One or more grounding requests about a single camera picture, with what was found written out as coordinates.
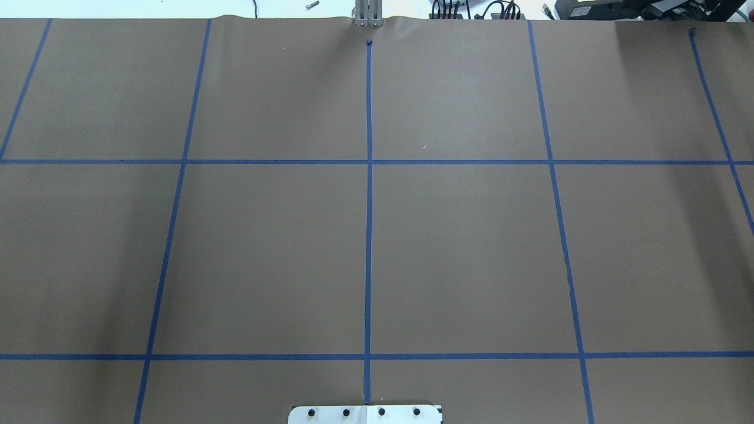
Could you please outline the aluminium frame post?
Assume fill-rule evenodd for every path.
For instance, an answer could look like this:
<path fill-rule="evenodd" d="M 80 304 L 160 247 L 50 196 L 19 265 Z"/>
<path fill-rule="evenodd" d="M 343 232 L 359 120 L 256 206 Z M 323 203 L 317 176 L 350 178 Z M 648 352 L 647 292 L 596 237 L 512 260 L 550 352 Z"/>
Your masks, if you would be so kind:
<path fill-rule="evenodd" d="M 382 0 L 356 0 L 353 23 L 356 27 L 379 28 L 384 24 Z"/>

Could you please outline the brown paper table cover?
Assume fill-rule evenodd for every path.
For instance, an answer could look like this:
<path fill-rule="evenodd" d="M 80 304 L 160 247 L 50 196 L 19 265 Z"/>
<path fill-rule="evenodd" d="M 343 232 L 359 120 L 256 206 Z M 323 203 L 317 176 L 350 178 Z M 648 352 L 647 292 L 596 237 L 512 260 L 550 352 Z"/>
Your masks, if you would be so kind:
<path fill-rule="evenodd" d="M 752 24 L 2 20 L 2 422 L 752 422 Z"/>

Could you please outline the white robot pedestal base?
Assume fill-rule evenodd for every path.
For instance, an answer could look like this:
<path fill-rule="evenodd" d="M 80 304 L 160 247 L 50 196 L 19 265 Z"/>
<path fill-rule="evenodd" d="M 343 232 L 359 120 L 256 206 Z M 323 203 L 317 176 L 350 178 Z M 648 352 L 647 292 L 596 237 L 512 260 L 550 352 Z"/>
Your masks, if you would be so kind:
<path fill-rule="evenodd" d="M 321 405 L 294 407 L 288 423 L 443 423 L 435 405 Z"/>

